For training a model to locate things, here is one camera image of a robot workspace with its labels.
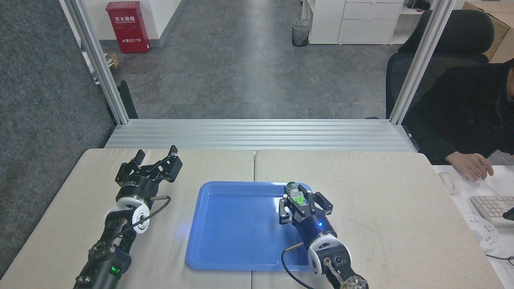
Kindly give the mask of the person's hand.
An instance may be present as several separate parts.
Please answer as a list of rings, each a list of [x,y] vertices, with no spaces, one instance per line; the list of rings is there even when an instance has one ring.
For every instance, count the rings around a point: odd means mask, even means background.
[[[485,180],[494,175],[494,169],[490,161],[481,154],[463,154],[453,152],[445,157],[445,160],[458,172],[469,176],[473,180]]]

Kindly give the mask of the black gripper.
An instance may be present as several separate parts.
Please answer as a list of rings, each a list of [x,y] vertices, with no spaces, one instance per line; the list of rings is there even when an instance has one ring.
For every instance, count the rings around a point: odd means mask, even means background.
[[[323,234],[337,237],[326,215],[332,213],[333,205],[321,192],[303,192],[305,204],[299,198],[284,195],[279,201],[279,224],[292,223],[304,246],[310,246]]]
[[[122,197],[148,200],[157,195],[160,181],[173,183],[182,168],[182,161],[177,153],[176,146],[171,146],[168,155],[161,161],[140,168],[145,153],[139,149],[133,159],[128,163],[122,163],[115,177],[115,182],[120,186],[116,201]]]

